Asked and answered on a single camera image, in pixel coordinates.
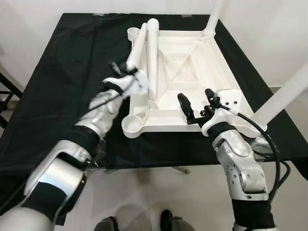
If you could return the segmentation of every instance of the white cylindrical post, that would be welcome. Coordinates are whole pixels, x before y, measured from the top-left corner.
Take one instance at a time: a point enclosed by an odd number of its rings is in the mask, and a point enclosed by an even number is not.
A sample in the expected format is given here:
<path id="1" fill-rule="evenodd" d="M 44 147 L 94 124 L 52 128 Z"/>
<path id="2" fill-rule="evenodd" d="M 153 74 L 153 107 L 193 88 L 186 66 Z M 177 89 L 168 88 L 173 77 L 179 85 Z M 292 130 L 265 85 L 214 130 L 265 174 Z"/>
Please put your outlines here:
<path id="1" fill-rule="evenodd" d="M 158 30 L 159 22 L 155 18 L 151 18 L 148 23 L 148 41 L 149 41 L 149 62 L 148 62 L 148 78 L 149 100 L 157 98 L 157 47 L 158 47 Z"/>
<path id="2" fill-rule="evenodd" d="M 210 15 L 210 18 L 207 22 L 206 28 L 203 30 L 205 36 L 208 36 L 208 35 L 214 36 L 215 35 L 215 27 L 216 27 L 216 24 L 217 24 L 218 19 L 219 19 L 219 15 L 221 13 L 221 10 L 222 10 L 225 2 L 226 2 L 226 0 L 216 0 L 214 9 L 213 9 L 213 11 Z"/>
<path id="3" fill-rule="evenodd" d="M 128 70 L 131 70 L 138 66 L 141 53 L 144 47 L 145 36 L 146 36 L 146 23 L 143 23 L 139 31 L 138 38 L 126 60 L 126 66 Z"/>
<path id="4" fill-rule="evenodd" d="M 251 119 L 265 127 L 281 110 L 283 110 L 302 91 L 308 88 L 308 61 L 296 74 L 282 86 Z"/>

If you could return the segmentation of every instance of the white 3d printed part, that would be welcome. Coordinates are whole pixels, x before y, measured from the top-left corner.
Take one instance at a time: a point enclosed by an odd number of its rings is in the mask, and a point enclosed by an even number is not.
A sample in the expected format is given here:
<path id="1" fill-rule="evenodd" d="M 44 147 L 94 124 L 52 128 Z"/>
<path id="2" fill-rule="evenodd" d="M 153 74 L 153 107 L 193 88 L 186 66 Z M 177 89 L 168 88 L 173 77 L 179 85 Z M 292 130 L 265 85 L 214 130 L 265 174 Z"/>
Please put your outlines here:
<path id="1" fill-rule="evenodd" d="M 209 105 L 205 89 L 238 89 L 214 36 L 204 36 L 203 31 L 159 31 L 158 21 L 147 23 L 148 37 L 137 68 L 148 74 L 148 94 L 131 95 L 129 115 L 122 121 L 124 134 L 129 138 L 143 132 L 199 131 L 198 125 L 187 125 L 177 98 L 183 93 L 192 103 L 195 115 Z M 133 49 L 140 31 L 128 30 Z M 237 102 L 240 112 L 252 115 L 252 110 L 241 93 Z M 233 102 L 222 102 L 230 106 Z M 238 118 L 233 125 L 243 125 Z"/>
<path id="2" fill-rule="evenodd" d="M 254 115 L 226 60 L 214 40 L 215 27 L 225 0 L 217 0 L 203 31 L 159 30 L 156 19 L 150 19 L 139 30 L 128 29 L 132 51 L 127 67 L 137 67 L 147 73 L 148 94 L 130 97 L 129 115 L 122 120 L 122 129 L 129 138 L 143 132 L 200 132 L 197 124 L 187 125 L 177 98 L 183 93 L 191 102 L 195 116 L 209 102 L 205 89 L 219 91 L 220 103 L 251 117 L 263 129 L 289 102 L 308 87 L 304 71 L 308 63 L 278 94 L 268 100 Z M 250 124 L 230 112 L 217 109 L 215 122 L 224 120 L 245 136 L 254 138 L 260 133 Z"/>

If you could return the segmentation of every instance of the black cable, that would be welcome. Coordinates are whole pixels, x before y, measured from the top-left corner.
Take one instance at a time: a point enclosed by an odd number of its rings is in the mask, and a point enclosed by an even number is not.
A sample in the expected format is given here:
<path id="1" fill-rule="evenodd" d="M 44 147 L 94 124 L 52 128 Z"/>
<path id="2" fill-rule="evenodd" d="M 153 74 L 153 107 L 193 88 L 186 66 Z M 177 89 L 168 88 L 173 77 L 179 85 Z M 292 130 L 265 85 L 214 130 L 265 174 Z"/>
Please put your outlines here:
<path id="1" fill-rule="evenodd" d="M 260 152 L 255 151 L 255 150 L 254 150 L 254 153 L 256 153 L 256 154 L 258 154 L 258 155 L 260 155 L 262 157 L 265 157 L 265 158 L 271 158 L 270 155 L 266 155 L 264 153 L 260 153 Z M 279 187 L 285 182 L 285 180 L 288 178 L 288 176 L 291 173 L 291 168 L 290 168 L 290 166 L 289 166 L 289 164 L 287 162 L 285 162 L 284 160 L 281 160 L 280 163 L 282 163 L 286 167 L 286 172 L 285 172 L 285 174 L 283 175 L 283 177 L 279 181 Z"/>
<path id="2" fill-rule="evenodd" d="M 103 102 L 103 103 L 100 103 L 99 105 L 97 105 L 97 106 L 95 106 L 95 107 L 93 107 L 93 108 L 90 108 L 86 113 L 89 113 L 90 111 L 93 111 L 93 110 L 95 110 L 96 108 L 98 108 L 98 107 L 100 107 L 100 106 L 103 106 L 103 105 L 105 105 L 105 104 L 111 102 L 112 100 L 116 99 L 117 97 L 122 96 L 122 94 L 123 94 L 125 91 L 127 91 L 127 90 L 131 87 L 131 85 L 134 83 L 135 80 L 137 80 L 136 77 L 134 77 L 134 78 L 131 80 L 131 82 L 129 83 L 129 85 L 123 90 L 123 92 L 122 92 L 121 94 L 118 94 L 118 95 L 116 95 L 115 97 L 113 97 L 113 98 L 111 98 L 111 99 L 109 99 L 109 100 L 107 100 L 107 101 L 105 101 L 105 102 Z M 10 198 L 0 207 L 0 214 L 1 214 L 2 210 L 5 209 L 5 207 L 12 201 L 12 199 L 13 199 L 14 197 L 16 197 L 16 195 L 20 192 L 20 190 L 22 190 L 22 188 L 24 187 L 24 185 L 27 183 L 27 180 L 28 180 L 28 179 L 26 179 L 26 180 L 19 186 L 19 188 L 18 188 L 17 190 L 15 190 L 15 192 L 10 196 Z"/>
<path id="3" fill-rule="evenodd" d="M 230 110 L 230 108 L 224 106 L 224 105 L 219 105 L 220 108 L 225 109 L 227 111 Z M 237 113 L 237 116 L 239 116 L 240 118 L 246 120 L 248 123 L 250 123 L 252 126 L 254 126 L 263 136 L 264 138 L 267 140 L 267 142 L 269 143 L 272 151 L 273 151 L 273 155 L 275 158 L 275 165 L 276 165 L 276 174 L 275 174 L 275 181 L 274 181 L 274 185 L 272 190 L 269 193 L 269 198 L 267 200 L 267 204 L 270 205 L 272 200 L 274 199 L 274 196 L 276 194 L 276 191 L 278 190 L 279 186 L 280 186 L 280 158 L 278 155 L 278 150 L 277 147 L 275 146 L 273 140 L 270 138 L 270 136 L 268 134 L 265 133 L 265 131 L 258 125 L 256 124 L 254 121 L 252 121 L 251 119 L 249 119 L 248 117 L 244 116 L 241 113 Z M 255 224 L 253 224 L 252 226 L 248 227 L 245 231 L 252 231 L 255 226 L 257 225 L 258 220 L 255 222 Z"/>

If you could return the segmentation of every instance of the table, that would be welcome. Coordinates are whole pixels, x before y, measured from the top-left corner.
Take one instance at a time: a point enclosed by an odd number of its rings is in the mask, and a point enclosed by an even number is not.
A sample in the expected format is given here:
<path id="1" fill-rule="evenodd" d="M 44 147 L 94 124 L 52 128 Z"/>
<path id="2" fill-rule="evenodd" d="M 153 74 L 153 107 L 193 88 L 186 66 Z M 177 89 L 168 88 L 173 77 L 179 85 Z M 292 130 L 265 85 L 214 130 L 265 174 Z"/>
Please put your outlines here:
<path id="1" fill-rule="evenodd" d="M 3 102 L 0 102 L 0 113 L 7 108 L 8 102 L 11 98 L 16 95 L 18 98 L 21 98 L 22 92 L 11 82 L 9 81 L 1 72 L 0 72 L 0 83 L 2 83 L 8 90 L 0 90 L 0 94 L 7 95 Z M 8 121 L 5 120 L 0 115 L 0 127 L 6 128 Z"/>
<path id="2" fill-rule="evenodd" d="M 62 15 L 1 140 L 0 203 L 20 185 L 76 118 L 83 115 L 111 76 L 111 61 L 124 62 L 130 52 L 129 27 L 155 17 L 161 30 L 202 30 L 208 15 L 149 15 L 82 13 Z M 219 21 L 215 40 L 253 111 L 271 95 L 257 70 Z M 124 100 L 106 138 L 108 169 L 218 164 L 211 141 L 201 133 L 144 133 L 128 139 L 121 120 L 128 114 Z M 292 160 L 308 179 L 308 144 L 282 111 L 269 123 L 268 133 L 284 160 Z M 22 194 L 18 194 L 15 203 Z"/>

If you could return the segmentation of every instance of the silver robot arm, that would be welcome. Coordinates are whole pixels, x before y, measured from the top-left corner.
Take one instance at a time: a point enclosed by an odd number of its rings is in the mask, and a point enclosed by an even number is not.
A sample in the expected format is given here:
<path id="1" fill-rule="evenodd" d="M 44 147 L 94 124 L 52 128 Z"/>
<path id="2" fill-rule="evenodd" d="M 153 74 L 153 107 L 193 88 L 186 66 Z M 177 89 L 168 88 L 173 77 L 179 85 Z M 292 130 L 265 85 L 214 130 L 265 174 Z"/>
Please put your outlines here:
<path id="1" fill-rule="evenodd" d="M 122 100 L 147 91 L 146 75 L 137 69 L 103 83 L 108 90 L 90 102 L 89 112 L 32 172 L 25 199 L 0 218 L 0 231 L 52 231 L 57 217 L 73 208 L 85 186 L 91 154 L 111 128 Z"/>
<path id="2" fill-rule="evenodd" d="M 229 102 L 232 91 L 220 91 L 220 97 L 214 97 L 210 89 L 205 93 L 210 103 L 219 104 L 220 101 Z M 235 115 L 221 108 L 205 106 L 202 117 L 195 118 L 186 96 L 180 93 L 178 99 L 187 123 L 198 124 L 202 134 L 212 140 L 217 159 L 224 168 L 235 217 L 233 231 L 245 231 L 252 225 L 255 225 L 253 231 L 278 231 L 267 203 L 269 192 L 265 174 L 255 161 L 250 145 L 230 125 Z M 239 108 L 240 98 L 236 102 L 232 110 Z"/>

